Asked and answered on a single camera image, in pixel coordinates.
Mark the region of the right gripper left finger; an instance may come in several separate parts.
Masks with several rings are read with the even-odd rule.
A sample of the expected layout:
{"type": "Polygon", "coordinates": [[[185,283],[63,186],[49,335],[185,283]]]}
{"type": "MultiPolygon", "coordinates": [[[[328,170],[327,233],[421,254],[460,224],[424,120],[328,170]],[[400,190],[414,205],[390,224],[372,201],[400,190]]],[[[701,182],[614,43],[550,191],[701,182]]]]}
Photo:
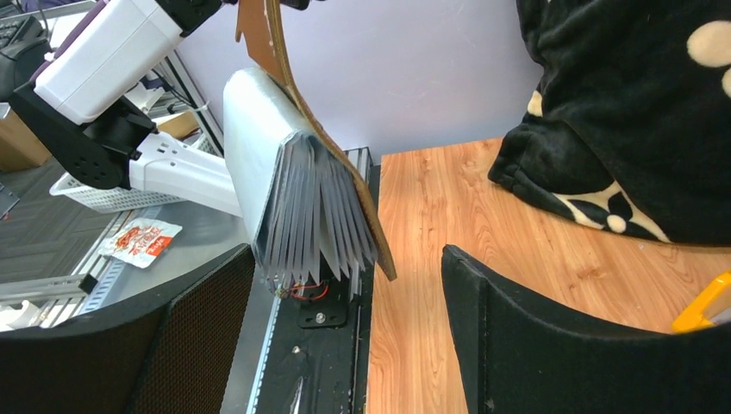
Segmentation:
{"type": "Polygon", "coordinates": [[[217,413],[254,269],[240,245],[56,327],[2,333],[2,412],[217,413]]]}

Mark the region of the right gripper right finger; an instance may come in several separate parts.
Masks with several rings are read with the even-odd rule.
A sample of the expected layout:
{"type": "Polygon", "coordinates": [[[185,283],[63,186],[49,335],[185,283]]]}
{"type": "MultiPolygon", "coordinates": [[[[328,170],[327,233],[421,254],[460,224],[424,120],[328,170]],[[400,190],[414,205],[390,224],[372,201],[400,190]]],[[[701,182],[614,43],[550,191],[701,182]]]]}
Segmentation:
{"type": "Polygon", "coordinates": [[[730,326],[682,334],[574,310],[447,245],[441,279],[471,413],[727,413],[730,326]]]}

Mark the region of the brown leather card holder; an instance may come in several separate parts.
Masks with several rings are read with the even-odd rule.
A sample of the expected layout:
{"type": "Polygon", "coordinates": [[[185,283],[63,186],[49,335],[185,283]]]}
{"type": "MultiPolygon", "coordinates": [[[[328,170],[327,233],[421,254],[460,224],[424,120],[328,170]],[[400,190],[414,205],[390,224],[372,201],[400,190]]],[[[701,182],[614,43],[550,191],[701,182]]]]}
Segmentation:
{"type": "Polygon", "coordinates": [[[277,1],[240,1],[235,38],[253,65],[223,91],[224,153],[264,276],[277,287],[397,270],[365,180],[298,90],[277,1]]]}

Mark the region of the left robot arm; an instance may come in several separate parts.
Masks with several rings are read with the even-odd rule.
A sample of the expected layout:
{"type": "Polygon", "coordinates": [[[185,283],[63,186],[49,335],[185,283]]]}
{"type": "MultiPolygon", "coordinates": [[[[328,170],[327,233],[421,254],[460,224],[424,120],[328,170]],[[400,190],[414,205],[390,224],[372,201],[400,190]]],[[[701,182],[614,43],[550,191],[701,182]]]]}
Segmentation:
{"type": "Polygon", "coordinates": [[[186,147],[127,99],[127,91],[220,8],[219,1],[100,1],[54,58],[9,96],[10,108],[78,181],[154,191],[233,216],[249,183],[275,167],[235,137],[222,158],[186,147]]]}

